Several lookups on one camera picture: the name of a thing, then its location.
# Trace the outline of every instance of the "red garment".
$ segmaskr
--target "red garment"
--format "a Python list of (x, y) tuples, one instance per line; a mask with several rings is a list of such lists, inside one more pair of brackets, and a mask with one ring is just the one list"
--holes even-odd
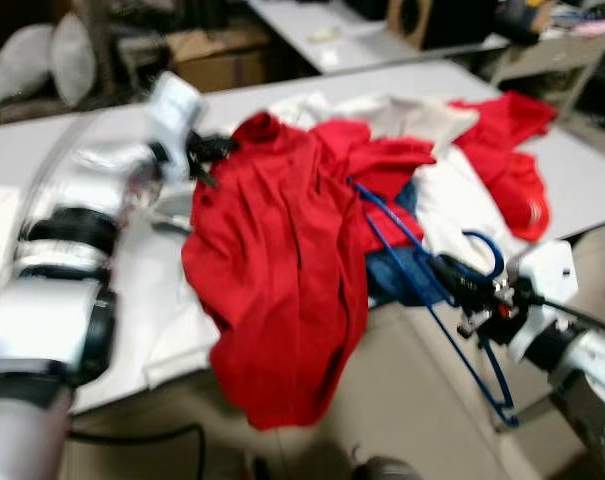
[(511, 232), (524, 240), (539, 240), (550, 222), (544, 183), (535, 158), (514, 149), (530, 137), (546, 133), (556, 111), (515, 92), (484, 103), (452, 105), (480, 113), (479, 122), (455, 143), (493, 196)]
[(433, 160), (408, 155), (423, 147), (411, 139), (371, 142), (359, 122), (307, 133), (258, 114), (235, 137), (241, 148), (212, 169), (219, 186), (193, 197), (185, 275), (220, 329), (211, 363), (227, 398), (257, 428), (312, 424), (366, 326), (371, 233), (346, 179), (380, 165), (406, 183)]

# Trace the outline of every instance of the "floor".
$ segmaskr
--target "floor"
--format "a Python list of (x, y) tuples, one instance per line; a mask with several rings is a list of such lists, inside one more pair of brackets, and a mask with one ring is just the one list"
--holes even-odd
[[(605, 319), (605, 227), (587, 235), (575, 256), (580, 292), (572, 303)], [(454, 331), (458, 313), (440, 313)], [(462, 347), (479, 369), (486, 367), (475, 345)], [(517, 405), (546, 393), (543, 374), (498, 355)], [(601, 478), (559, 413), (498, 435), (485, 405), (422, 309), (392, 304), (371, 312), (330, 410), (315, 428), (253, 430), (224, 401), (210, 373), (82, 416), (74, 427), (148, 435), (201, 422), (208, 480), (238, 478), (247, 455), (265, 458), (275, 479), (347, 479), (354, 458), (375, 454), (410, 462), (426, 480)], [(197, 441), (189, 436), (150, 447), (68, 443), (60, 479), (188, 479), (195, 478), (197, 462)]]

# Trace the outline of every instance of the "white pillow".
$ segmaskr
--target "white pillow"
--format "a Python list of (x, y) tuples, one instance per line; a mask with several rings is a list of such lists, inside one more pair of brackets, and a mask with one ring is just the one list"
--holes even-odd
[(0, 50), (0, 102), (26, 98), (49, 78), (53, 27), (29, 25), (15, 32)]
[(96, 76), (95, 54), (82, 21), (67, 13), (53, 34), (51, 70), (55, 86), (69, 107), (91, 91)]

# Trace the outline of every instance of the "background table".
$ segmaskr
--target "background table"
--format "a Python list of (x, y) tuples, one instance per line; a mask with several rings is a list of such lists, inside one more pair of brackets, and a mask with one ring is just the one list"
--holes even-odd
[[(320, 91), (332, 103), (375, 91), (469, 101), (485, 100), (499, 93), (451, 62), (431, 61), (209, 94), (207, 112), (196, 127), (201, 132), (214, 131), (237, 123), (274, 101), (304, 91)], [(97, 117), (84, 132), (81, 143), (150, 137), (142, 105), (91, 115)], [(0, 185), (25, 188), (48, 150), (76, 119), (77, 116), (67, 115), (0, 127)], [(537, 155), (548, 188), (553, 214), (545, 238), (568, 237), (605, 223), (605, 157), (559, 128), (552, 128), (548, 135), (531, 140), (523, 148)], [(157, 285), (128, 289), (126, 282), (120, 284), (124, 308), (112, 367), (106, 375), (79, 390), (75, 412), (106, 405), (148, 388), (144, 368), (158, 332), (166, 324), (158, 305), (161, 306), (162, 298), (172, 298), (171, 295), (174, 298), (176, 294), (180, 241), (154, 236), (150, 243), (141, 243), (144, 242), (135, 235), (129, 235), (124, 240), (121, 261), (130, 269), (131, 281), (135, 277), (148, 277), (144, 269), (153, 268)], [(154, 252), (156, 262), (150, 261), (149, 252)], [(159, 289), (153, 290), (153, 294), (143, 294), (144, 288), (155, 287)]]
[[(419, 51), (393, 35), (385, 21), (368, 21), (342, 0), (297, 3), (294, 0), (248, 0), (255, 12), (323, 75), (416, 62), (461, 53), (497, 50), (509, 41), (491, 34), (481, 44)], [(314, 42), (310, 37), (336, 28), (339, 37)]]

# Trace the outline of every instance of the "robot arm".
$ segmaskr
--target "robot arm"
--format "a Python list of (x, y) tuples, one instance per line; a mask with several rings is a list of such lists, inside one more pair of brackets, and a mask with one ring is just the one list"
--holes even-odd
[(23, 225), (0, 292), (0, 480), (55, 478), (73, 391), (109, 365), (118, 238), (137, 198), (194, 172), (187, 142), (201, 106), (163, 75), (149, 104), (156, 143), (75, 151), (50, 211)]
[(577, 291), (568, 242), (525, 252), (490, 284), (470, 280), (451, 257), (432, 266), (465, 312), (458, 332), (507, 345), (514, 361), (548, 372), (550, 399), (605, 468), (605, 324), (561, 304)]

